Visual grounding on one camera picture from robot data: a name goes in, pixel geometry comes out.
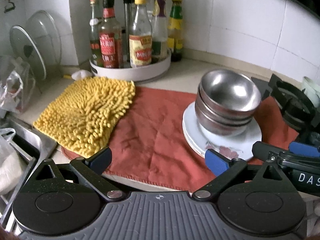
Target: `stainless steel sink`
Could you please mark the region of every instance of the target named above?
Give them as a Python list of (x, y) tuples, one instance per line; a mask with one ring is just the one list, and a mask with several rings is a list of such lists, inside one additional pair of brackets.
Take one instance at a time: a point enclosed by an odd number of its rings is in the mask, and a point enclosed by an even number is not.
[(51, 156), (57, 146), (57, 143), (50, 137), (39, 132), (31, 125), (7, 115), (1, 120), (1, 128), (13, 128), (16, 135), (13, 138), (12, 146), (26, 161), (27, 168), (21, 176), (15, 189), (5, 196), (0, 197), (0, 224), (7, 231), (12, 231), (14, 227), (14, 217), (12, 214), (12, 202), (19, 192), (20, 188), (27, 181), (36, 167)]

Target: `hook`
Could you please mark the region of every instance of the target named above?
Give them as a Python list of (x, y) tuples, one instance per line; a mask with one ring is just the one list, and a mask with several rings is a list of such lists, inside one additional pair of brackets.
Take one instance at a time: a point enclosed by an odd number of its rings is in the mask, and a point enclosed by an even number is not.
[(8, 1), (8, 3), (12, 4), (12, 6), (10, 8), (8, 8), (8, 5), (4, 6), (4, 13), (10, 12), (16, 8), (13, 2)]

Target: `sauce bottle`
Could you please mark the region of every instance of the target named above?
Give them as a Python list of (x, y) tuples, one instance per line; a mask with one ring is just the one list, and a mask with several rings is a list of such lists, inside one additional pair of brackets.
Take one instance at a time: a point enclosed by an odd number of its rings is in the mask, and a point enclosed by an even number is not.
[(167, 16), (165, 0), (155, 0), (152, 14), (152, 63), (164, 60), (167, 57)]
[(95, 65), (103, 67), (99, 38), (99, 24), (102, 21), (99, 0), (90, 0), (90, 5), (92, 8), (92, 17), (90, 20), (90, 46), (92, 52), (92, 61)]
[(122, 28), (116, 20), (115, 0), (103, 0), (103, 22), (100, 25), (100, 46), (105, 68), (122, 68)]
[(130, 65), (139, 67), (151, 63), (152, 27), (148, 18), (147, 0), (134, 0), (137, 5), (129, 35)]
[(168, 25), (168, 48), (171, 50), (171, 61), (180, 61), (182, 58), (182, 0), (172, 0)]

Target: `pot lid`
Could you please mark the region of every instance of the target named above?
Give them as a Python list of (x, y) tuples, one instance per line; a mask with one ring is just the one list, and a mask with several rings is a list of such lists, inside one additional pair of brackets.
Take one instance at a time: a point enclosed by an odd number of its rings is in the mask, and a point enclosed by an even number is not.
[(43, 10), (35, 12), (27, 20), (25, 30), (37, 45), (46, 67), (60, 65), (61, 39), (51, 15)]
[(46, 78), (44, 60), (29, 34), (18, 25), (10, 29), (10, 44), (17, 57), (30, 64), (36, 81)]

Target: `plastic bag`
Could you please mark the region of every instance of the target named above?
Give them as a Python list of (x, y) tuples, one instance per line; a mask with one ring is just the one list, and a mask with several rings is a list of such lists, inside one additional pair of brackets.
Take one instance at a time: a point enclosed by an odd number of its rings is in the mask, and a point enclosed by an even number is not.
[(0, 129), (0, 195), (14, 189), (26, 166), (15, 149), (2, 137), (11, 131), (15, 133), (11, 128)]
[(20, 57), (2, 56), (0, 70), (0, 108), (22, 113), (36, 85), (30, 65)]

